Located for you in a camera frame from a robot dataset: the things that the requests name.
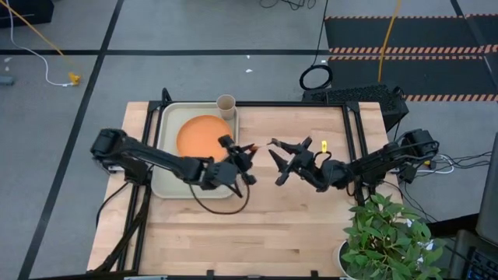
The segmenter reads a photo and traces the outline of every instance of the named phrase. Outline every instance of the yellow object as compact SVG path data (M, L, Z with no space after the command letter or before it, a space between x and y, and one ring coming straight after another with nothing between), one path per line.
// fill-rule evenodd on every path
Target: yellow object
M386 51L386 46L388 45L389 35L391 35L392 26L395 24L396 16L398 16L399 9L402 6L402 0L398 0L398 4L396 5L395 14L392 15L391 22L389 23L388 33L384 38L384 45L382 46L381 52L381 61L379 62L379 75L377 77L377 81L381 82L382 78L382 63L384 62L384 53Z
M327 141L321 142L321 152L327 152Z
M47 38L45 38L45 36L40 33L40 31L38 31L36 28L34 28L31 23L29 23L26 19L23 18L23 16L21 16L18 12L16 12L16 10L12 9L9 5L7 5L7 3L5 3L3 0L0 0L0 4L4 5L11 13L13 13L14 15L16 15L19 19L21 19L32 31L34 31L34 33L36 33L42 40L45 41L45 43L49 44L54 50L56 50L63 58L65 58L65 60L70 64L70 65L73 65L75 67L76 64L71 60L69 59L68 57L66 57L61 50L59 50L59 48L57 46L55 46L52 42L50 42ZM70 72L69 73L69 79L71 80L71 82L74 84L74 86L77 86L79 85L79 82L81 80L81 75L75 75L74 73Z

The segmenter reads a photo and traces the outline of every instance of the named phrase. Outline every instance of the white pot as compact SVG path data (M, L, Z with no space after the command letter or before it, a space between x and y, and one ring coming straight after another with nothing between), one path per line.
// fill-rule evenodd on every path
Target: white pot
M339 244L335 249L334 253L332 255L332 258L334 260L334 265L341 270L342 276L345 276L348 280L356 280L355 278L349 276L347 273L345 273L345 269L341 265L341 249L343 246L345 246L348 243L348 241L344 241L341 244Z

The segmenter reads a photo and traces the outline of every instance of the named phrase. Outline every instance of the yellow cable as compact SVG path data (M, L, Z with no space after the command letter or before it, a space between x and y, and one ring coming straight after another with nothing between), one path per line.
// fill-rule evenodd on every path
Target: yellow cable
M0 4L4 5L10 12L12 12L14 15L16 15L18 18L20 18L34 33L36 33L41 39L45 41L45 43L49 44L54 50L56 50L65 60L70 64L78 68L78 66L68 57L66 57L61 50L57 46L55 46L52 42L50 42L45 36L43 36L40 31L38 31L36 28L34 28L31 23L29 23L26 19L23 18L16 10L12 9L7 3L5 3L3 0L0 0ZM81 79L81 75L75 75L73 73L69 73L69 78L74 82L76 85L79 84L79 80Z
M395 13L394 13L394 15L392 15L391 22L389 23L388 33L386 34L386 37L384 38L384 46L382 46L382 51L381 51L381 62L379 63L379 75L377 77L378 82L381 82L381 78L382 78L382 63L384 62L384 53L386 51L386 46L388 45L389 35L391 35L392 26L395 23L396 16L398 16L398 12L399 12L399 9L401 8L401 6L402 6L402 0L398 0L398 4L396 5Z

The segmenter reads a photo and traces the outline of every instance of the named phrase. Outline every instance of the white cable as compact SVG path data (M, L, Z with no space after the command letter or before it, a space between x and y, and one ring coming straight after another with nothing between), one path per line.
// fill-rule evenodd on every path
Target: white cable
M6 0L7 2L7 6L10 7L10 3L9 3L9 0ZM14 16L12 15L12 12L10 11L10 9L8 9L9 11L9 16L10 16L10 41L14 44L14 46L22 49L22 50L25 50L25 51L29 51L31 54L34 54L36 55L37 57L41 58L41 60L44 61L45 63L45 80L53 85L53 86L64 86L64 87L67 87L67 86L74 86L74 84L72 82L70 83L64 83L64 84L57 84L55 82L51 82L49 79L48 79L48 62L47 62L47 59L45 59L43 56L37 54L36 52L30 50L29 48L27 47L21 47L19 46L18 44L16 44L16 42L14 41Z
M448 171L417 170L417 173L436 173L436 174L449 174L449 173L453 173L453 171L454 171L454 162L450 158L448 158L447 156L440 155L440 154L437 154L437 156L439 156L444 161L448 162L448 166L447 167L451 166L451 170L448 170ZM396 174L396 173L399 172L399 169L393 169L393 170L390 170L389 172Z

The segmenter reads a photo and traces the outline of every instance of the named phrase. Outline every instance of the floor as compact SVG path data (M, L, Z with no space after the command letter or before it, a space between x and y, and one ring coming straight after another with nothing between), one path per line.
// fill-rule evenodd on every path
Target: floor
M83 99L89 91L86 83L120 2L57 0L52 23L38 26L63 50L95 50L95 55L71 57L83 73L81 86L48 85L44 66L34 56L0 55L0 74L16 77L13 87L0 88L0 129L4 131L0 137L0 221L7 225L0 228L2 279L18 278L47 196L54 191L54 178L61 180L60 191L50 219L42 220L42 225L47 222L46 232L28 275L37 278L86 270L95 214L107 182L106 174L90 160L89 147L101 128L121 126L127 102L156 100L164 86L174 100L213 100L224 93L238 100L301 98L298 78L313 61L312 55L106 56L81 129L72 133L77 138L70 153L66 143L80 105L88 101ZM494 0L458 2L464 13L498 12ZM313 50L324 8L323 1L296 12L283 3L263 9L257 0L124 0L122 4L110 50ZM328 15L388 16L394 6L394 0L331 0ZM404 0L400 13L453 16L454 10L449 0ZM18 44L49 49L26 27L17 27L15 32ZM12 48L9 31L0 30L0 50ZM325 39L321 49L327 49ZM47 59L50 78L66 82L68 64L59 56ZM323 78L318 73L307 82L318 84ZM496 102L415 102L408 106L410 114L400 131L429 129L440 141L441 151L451 156L491 149L498 131ZM68 159L67 170L63 177L56 177L62 159ZM485 167L457 170L420 178L408 189L428 213L449 219L479 210L485 177Z

